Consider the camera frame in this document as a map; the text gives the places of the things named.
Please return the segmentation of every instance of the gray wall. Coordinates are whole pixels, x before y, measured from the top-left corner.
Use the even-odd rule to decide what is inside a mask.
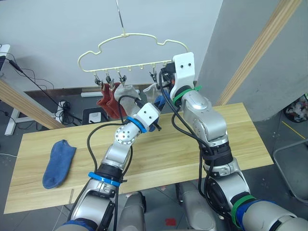
[[[78,57],[122,33],[116,0],[0,1],[0,43],[10,44],[21,67],[31,68],[56,88],[94,86],[93,74],[82,72]],[[119,0],[126,32],[156,35],[160,42],[184,42],[195,54],[199,73],[222,0]],[[103,53],[82,60],[86,69],[172,59],[185,50],[179,45],[157,46],[151,38],[121,38],[103,46]],[[151,83],[151,67],[123,71],[128,84]],[[22,90],[37,90],[10,66],[3,72]],[[105,79],[104,73],[98,73]],[[118,81],[116,71],[110,73]]]
[[[224,0],[198,84],[213,104],[255,42],[278,0]],[[308,8],[304,0],[228,103],[264,120],[308,92]]]

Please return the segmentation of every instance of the green band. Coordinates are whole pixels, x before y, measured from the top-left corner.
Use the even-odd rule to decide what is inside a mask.
[[[252,195],[247,195],[247,196],[243,196],[241,199],[239,199],[238,201],[236,201],[233,205],[233,208],[231,210],[231,218],[232,218],[232,222],[234,225],[236,225],[238,228],[240,228],[237,223],[236,223],[236,218],[235,218],[235,213],[237,211],[237,208],[244,203],[245,201],[251,200],[251,199],[255,199],[255,197],[253,197]]]
[[[174,97],[174,99],[173,99],[173,104],[175,105],[175,102],[179,99],[179,98],[181,98],[183,95],[185,95],[187,92],[190,92],[190,91],[192,91],[192,90],[200,90],[202,88],[202,86],[198,86],[198,87],[195,87],[194,89],[187,89],[187,90],[185,90],[185,91],[182,91],[180,94],[178,94],[176,97]]]

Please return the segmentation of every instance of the wooden beam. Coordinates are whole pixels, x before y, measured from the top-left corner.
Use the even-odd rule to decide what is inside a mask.
[[[251,47],[232,79],[220,95],[216,105],[225,105],[230,100],[232,95],[243,83],[268,47],[280,33],[284,25],[288,22],[300,3],[301,0],[281,0],[279,2],[270,19],[261,31],[261,34],[256,39],[254,45]]]
[[[63,124],[52,118],[46,110],[39,107],[37,102],[25,93],[21,94],[16,91],[2,79],[0,79],[0,99],[49,129],[65,128]]]

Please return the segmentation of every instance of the wooden table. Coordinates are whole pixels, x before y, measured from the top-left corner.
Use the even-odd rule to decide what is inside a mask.
[[[215,107],[227,121],[232,154],[242,170],[273,164],[242,103]],[[198,178],[199,150],[196,141],[176,131],[171,114],[161,115],[161,131],[140,135],[120,193],[148,189]],[[88,134],[97,124],[24,134],[16,160],[4,213],[21,212],[73,203],[93,171],[87,150]],[[98,163],[113,142],[116,126],[98,130],[91,146]],[[65,139],[77,147],[69,174],[58,188],[45,189],[42,177],[53,144]]]

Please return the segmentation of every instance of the clothes hanger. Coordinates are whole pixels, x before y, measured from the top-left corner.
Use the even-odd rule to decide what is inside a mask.
[[[94,72],[94,73],[97,72],[97,71],[105,71],[105,73],[108,74],[108,71],[109,71],[109,70],[116,70],[116,71],[119,73],[119,69],[122,69],[122,68],[127,68],[129,71],[131,71],[131,68],[132,68],[132,67],[138,66],[138,67],[142,70],[143,67],[146,66],[146,65],[151,65],[153,68],[155,68],[155,65],[156,65],[156,64],[163,64],[163,65],[165,66],[167,63],[170,63],[170,62],[171,62],[171,60],[163,60],[163,61],[156,61],[156,62],[150,62],[150,63],[134,64],[134,65],[126,65],[126,66],[115,66],[115,67],[108,67],[108,68],[101,68],[101,69],[93,69],[93,70],[85,70],[85,69],[81,66],[80,61],[81,61],[81,59],[82,59],[84,56],[86,56],[87,54],[92,53],[92,54],[94,54],[94,55],[98,55],[98,54],[100,54],[100,53],[103,52],[102,49],[101,49],[101,46],[104,45],[105,43],[110,42],[110,41],[115,40],[115,39],[119,39],[119,38],[120,38],[120,39],[121,39],[121,38],[127,38],[127,37],[129,37],[129,36],[145,36],[145,37],[150,37],[150,38],[153,38],[153,39],[155,40],[156,44],[157,44],[157,45],[160,45],[160,46],[164,46],[167,42],[177,43],[177,44],[183,46],[183,47],[185,48],[186,52],[189,52],[188,47],[187,47],[184,43],[182,43],[182,42],[180,42],[180,41],[167,39],[167,40],[165,40],[164,42],[160,43],[160,42],[158,42],[157,37],[154,36],[154,35],[149,35],[149,34],[144,34],[144,33],[126,33],[126,32],[125,32],[125,29],[124,29],[124,26],[123,26],[123,21],[122,21],[122,17],[121,17],[121,13],[120,13],[120,8],[119,8],[118,1],[117,1],[117,0],[115,0],[115,1],[116,1],[116,5],[117,5],[118,13],[119,13],[119,18],[120,18],[120,22],[121,22],[121,26],[122,26],[123,33],[122,33],[121,35],[119,35],[119,36],[115,36],[115,37],[109,38],[109,39],[107,39],[107,40],[101,42],[100,44],[98,44],[98,50],[99,50],[98,52],[87,51],[87,52],[83,53],[81,56],[79,56],[77,63],[78,63],[78,66],[80,67],[80,69],[81,69],[82,71],[84,71],[84,72]]]

